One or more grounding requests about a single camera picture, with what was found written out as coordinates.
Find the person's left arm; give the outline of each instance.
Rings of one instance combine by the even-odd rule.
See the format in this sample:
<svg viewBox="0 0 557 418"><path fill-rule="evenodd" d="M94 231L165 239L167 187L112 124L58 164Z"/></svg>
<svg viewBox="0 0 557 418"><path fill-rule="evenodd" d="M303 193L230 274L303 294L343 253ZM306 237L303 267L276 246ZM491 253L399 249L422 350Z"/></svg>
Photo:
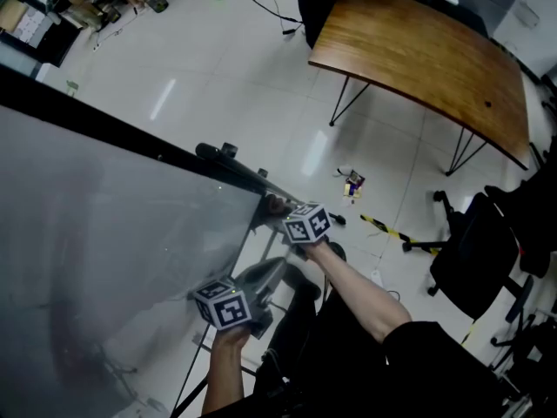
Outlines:
<svg viewBox="0 0 557 418"><path fill-rule="evenodd" d="M242 348L249 338L249 328L242 326L217 332L212 344L202 415L244 398L241 357Z"/></svg>

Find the wooden tabletop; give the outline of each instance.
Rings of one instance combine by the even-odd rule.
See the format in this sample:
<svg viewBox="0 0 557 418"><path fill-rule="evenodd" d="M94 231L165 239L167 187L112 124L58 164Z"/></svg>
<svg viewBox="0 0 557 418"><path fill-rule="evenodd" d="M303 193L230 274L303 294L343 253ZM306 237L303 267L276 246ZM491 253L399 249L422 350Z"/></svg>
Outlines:
<svg viewBox="0 0 557 418"><path fill-rule="evenodd" d="M394 91L529 163L520 67L480 34L413 0L338 0L309 63Z"/></svg>

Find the chair wheel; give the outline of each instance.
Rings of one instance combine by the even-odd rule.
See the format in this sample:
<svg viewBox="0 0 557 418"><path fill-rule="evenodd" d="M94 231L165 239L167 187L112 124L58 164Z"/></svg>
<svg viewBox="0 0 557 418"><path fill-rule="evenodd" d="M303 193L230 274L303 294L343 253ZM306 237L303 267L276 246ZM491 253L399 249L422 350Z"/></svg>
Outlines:
<svg viewBox="0 0 557 418"><path fill-rule="evenodd" d="M433 193L433 201L437 201L438 203L443 201L443 191L435 191Z"/></svg>

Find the floor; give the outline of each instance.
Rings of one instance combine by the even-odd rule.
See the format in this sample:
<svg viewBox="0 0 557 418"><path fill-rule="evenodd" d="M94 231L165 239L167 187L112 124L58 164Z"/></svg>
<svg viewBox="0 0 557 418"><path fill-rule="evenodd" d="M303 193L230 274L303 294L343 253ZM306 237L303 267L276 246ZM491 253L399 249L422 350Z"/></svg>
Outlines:
<svg viewBox="0 0 557 418"><path fill-rule="evenodd" d="M435 298L426 294L431 257L420 251L403 254L397 239L359 215L415 239L441 239L447 224L442 206L432 201L433 191L445 190L455 208L466 209L485 185L513 189L532 171L523 172L486 146L447 178L442 170L450 165L460 128L378 88L369 88L331 128L327 121L343 78L307 64L310 50L302 30L283 37L278 19L250 0L168 1L161 14L147 10L137 19L132 12L124 14L103 31L96 51L96 35L84 32L79 37L62 67L79 83L78 98L188 151L200 142L238 146L237 159L244 164L265 168L275 184L345 216L347 226L335 227L331 235L346 249L349 263L367 277L379 270L384 287L400 293L415 320L436 320L461 341L472 321L442 293ZM274 8L272 0L259 1ZM297 0L277 1L281 14L299 17ZM120 27L121 34L105 39ZM526 76L524 85L531 139L547 148L551 130L540 91ZM353 83L346 99L359 88L361 84ZM354 205L343 202L342 180L333 177L344 164L366 177L363 196ZM258 260L267 239L265 231L250 237L238 269ZM272 250L284 252L279 244ZM322 284L316 267L299 264ZM518 268L513 276L517 281L526 277ZM536 280L528 307L551 304L557 276L550 276L543 283ZM291 297L281 285L274 301L287 306ZM489 339L508 332L504 317L512 301L503 290L466 344L485 363L497 354ZM269 336L248 343L247 367L258 365ZM208 353L202 351L185 394L207 366ZM248 393L252 388L250 376L245 388ZM185 416L199 414L203 396Z"/></svg>

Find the black sleeve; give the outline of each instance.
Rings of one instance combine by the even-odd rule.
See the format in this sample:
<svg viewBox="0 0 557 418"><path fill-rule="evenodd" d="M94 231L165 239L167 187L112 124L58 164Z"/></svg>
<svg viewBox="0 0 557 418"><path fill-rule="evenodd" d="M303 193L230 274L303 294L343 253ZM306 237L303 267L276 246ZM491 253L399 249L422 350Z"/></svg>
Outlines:
<svg viewBox="0 0 557 418"><path fill-rule="evenodd" d="M436 322L409 322L383 346L400 406L413 415L500 416L495 374Z"/></svg>

